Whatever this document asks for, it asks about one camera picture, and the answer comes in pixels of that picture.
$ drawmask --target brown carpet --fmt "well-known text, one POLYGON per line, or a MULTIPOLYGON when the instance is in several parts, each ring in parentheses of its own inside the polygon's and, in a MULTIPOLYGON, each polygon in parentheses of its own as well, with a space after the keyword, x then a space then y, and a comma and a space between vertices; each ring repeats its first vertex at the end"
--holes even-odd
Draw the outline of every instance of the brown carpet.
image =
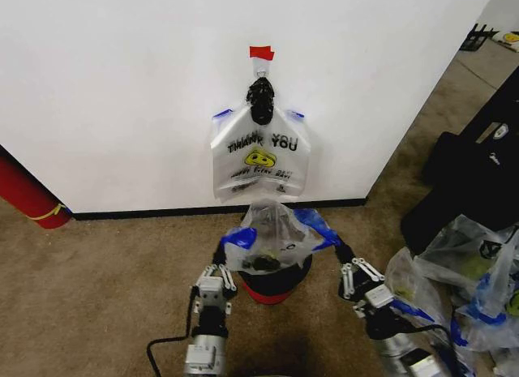
MULTIPOLYGON (((496 55, 516 59, 490 41, 483 47, 479 70, 489 71, 496 55)), ((459 132, 494 92, 464 59, 473 58, 458 54, 367 206, 321 211, 379 269, 404 246, 402 215, 428 191, 418 176, 436 138, 459 132)), ((490 84, 499 86, 511 70, 503 71, 498 79, 493 71, 490 84)), ((189 286, 239 221, 238 214, 71 221, 44 230, 1 202, 0 376, 152 375, 146 344, 183 332, 189 286)), ((240 289, 228 319, 229 376, 380 375, 363 322, 337 296, 338 269, 331 250, 318 254, 307 279, 278 306, 258 305, 240 289)), ((186 347, 157 348, 164 376, 182 375, 186 347)))

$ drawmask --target red cylinder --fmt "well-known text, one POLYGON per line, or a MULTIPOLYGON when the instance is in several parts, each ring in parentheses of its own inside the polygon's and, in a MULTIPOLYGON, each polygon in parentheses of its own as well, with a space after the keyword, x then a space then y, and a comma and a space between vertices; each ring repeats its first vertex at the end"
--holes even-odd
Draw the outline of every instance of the red cylinder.
POLYGON ((273 306, 274 304, 279 304, 280 302, 285 301, 293 292, 292 290, 289 290, 288 292, 282 293, 282 294, 275 294, 273 296, 265 296, 264 294, 257 293, 251 288, 249 288, 249 285, 244 281, 243 287, 247 290, 247 292, 251 295, 251 297, 260 304, 267 304, 269 306, 273 306))
POLYGON ((0 196, 44 229, 64 225, 71 218, 64 205, 3 152, 0 152, 0 196))

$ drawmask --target smiley face logo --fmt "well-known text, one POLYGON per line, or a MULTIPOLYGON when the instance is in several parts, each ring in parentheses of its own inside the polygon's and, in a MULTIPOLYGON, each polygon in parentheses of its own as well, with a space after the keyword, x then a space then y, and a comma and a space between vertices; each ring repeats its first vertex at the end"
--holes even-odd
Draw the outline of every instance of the smiley face logo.
POLYGON ((245 159, 245 163, 247 165, 272 168, 276 164, 276 156, 270 152, 265 152, 262 148, 253 148, 245 159))
POLYGON ((503 35, 503 39, 509 43, 516 43, 519 42, 519 35, 507 32, 503 35))

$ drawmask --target red tape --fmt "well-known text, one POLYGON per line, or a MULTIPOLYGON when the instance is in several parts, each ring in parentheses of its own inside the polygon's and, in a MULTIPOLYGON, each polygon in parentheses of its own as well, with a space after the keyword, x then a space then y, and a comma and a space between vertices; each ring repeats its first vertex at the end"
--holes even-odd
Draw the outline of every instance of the red tape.
POLYGON ((272 59, 274 58, 274 52, 272 51, 271 46, 249 46, 249 53, 251 58, 257 57, 266 59, 267 61, 272 61, 272 59))

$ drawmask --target baseboard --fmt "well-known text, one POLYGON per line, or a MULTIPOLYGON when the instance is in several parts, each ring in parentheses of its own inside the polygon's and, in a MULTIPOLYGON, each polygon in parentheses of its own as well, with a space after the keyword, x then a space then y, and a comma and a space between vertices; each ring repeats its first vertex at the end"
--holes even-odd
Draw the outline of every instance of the baseboard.
MULTIPOLYGON (((339 199, 339 200, 320 200, 302 201, 300 203, 285 203, 290 208, 330 208, 330 207, 357 207, 364 205, 364 199, 339 199)), ((96 221, 103 219, 135 219, 145 217, 162 216, 191 216, 209 215, 216 213, 240 213, 246 212, 248 205, 231 205, 220 207, 197 207, 197 208, 176 208, 176 209, 150 209, 146 211, 120 211, 120 212, 79 212, 73 216, 77 221, 96 221)))

